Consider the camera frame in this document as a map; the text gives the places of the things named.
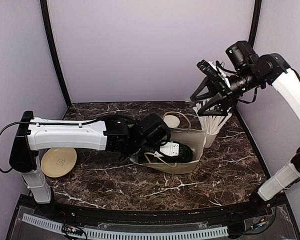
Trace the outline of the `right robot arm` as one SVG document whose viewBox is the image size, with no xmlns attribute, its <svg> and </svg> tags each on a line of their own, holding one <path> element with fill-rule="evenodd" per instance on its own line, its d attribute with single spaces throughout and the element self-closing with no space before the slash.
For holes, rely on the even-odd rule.
<svg viewBox="0 0 300 240">
<path fill-rule="evenodd" d="M 190 97 L 193 102 L 206 101 L 197 111 L 198 116 L 225 117 L 245 93 L 270 86 L 300 123 L 300 76 L 280 54 L 258 56 L 246 40 L 237 41 L 225 53 L 233 71 L 226 70 L 219 61 L 203 59 L 196 65 L 205 75 Z M 254 190 L 245 205 L 245 213 L 256 217 L 264 210 L 265 202 L 299 181 L 300 147 L 288 163 Z"/>
</svg>

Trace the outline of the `white straws bundle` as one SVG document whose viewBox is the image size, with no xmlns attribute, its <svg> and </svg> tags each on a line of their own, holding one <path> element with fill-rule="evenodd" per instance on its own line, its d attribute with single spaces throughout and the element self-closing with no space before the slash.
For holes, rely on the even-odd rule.
<svg viewBox="0 0 300 240">
<path fill-rule="evenodd" d="M 230 109 L 227 111 L 226 116 L 199 116 L 199 109 L 207 102 L 207 100 L 199 101 L 193 107 L 199 122 L 203 129 L 207 130 L 208 134 L 216 135 L 221 130 L 223 125 L 232 117 Z"/>
</svg>

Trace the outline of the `cream paper carry bag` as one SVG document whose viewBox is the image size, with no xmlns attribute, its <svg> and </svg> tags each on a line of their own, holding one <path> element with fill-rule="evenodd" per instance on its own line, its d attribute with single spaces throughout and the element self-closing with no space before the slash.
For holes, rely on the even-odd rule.
<svg viewBox="0 0 300 240">
<path fill-rule="evenodd" d="M 143 150 L 129 160 L 133 164 L 172 175 L 191 173 L 203 155 L 207 129 L 192 129 L 188 117 L 177 111 L 166 112 L 163 121 L 170 129 L 169 141 L 156 149 Z"/>
</svg>

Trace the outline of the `black cup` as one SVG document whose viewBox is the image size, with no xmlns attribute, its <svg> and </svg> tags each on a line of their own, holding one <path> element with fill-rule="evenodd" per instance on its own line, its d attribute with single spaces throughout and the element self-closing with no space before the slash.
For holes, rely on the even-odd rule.
<svg viewBox="0 0 300 240">
<path fill-rule="evenodd" d="M 181 123 L 180 119 L 177 116 L 170 115 L 170 114 L 165 115 L 163 121 L 171 129 L 177 129 Z"/>
</svg>

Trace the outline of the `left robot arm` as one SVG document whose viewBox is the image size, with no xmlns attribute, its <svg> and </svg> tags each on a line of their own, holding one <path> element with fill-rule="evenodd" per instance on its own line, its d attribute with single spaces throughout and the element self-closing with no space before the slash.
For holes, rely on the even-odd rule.
<svg viewBox="0 0 300 240">
<path fill-rule="evenodd" d="M 54 202 L 53 190 L 41 169 L 40 150 L 90 149 L 119 152 L 126 158 L 140 152 L 156 157 L 171 157 L 174 154 L 171 131 L 155 113 L 142 120 L 119 114 L 103 115 L 93 120 L 51 120 L 25 111 L 20 121 L 6 125 L 0 135 L 12 126 L 17 126 L 17 131 L 9 157 L 10 168 L 4 170 L 0 167 L 0 172 L 20 173 L 35 202 L 50 218 L 57 218 L 61 208 Z"/>
</svg>

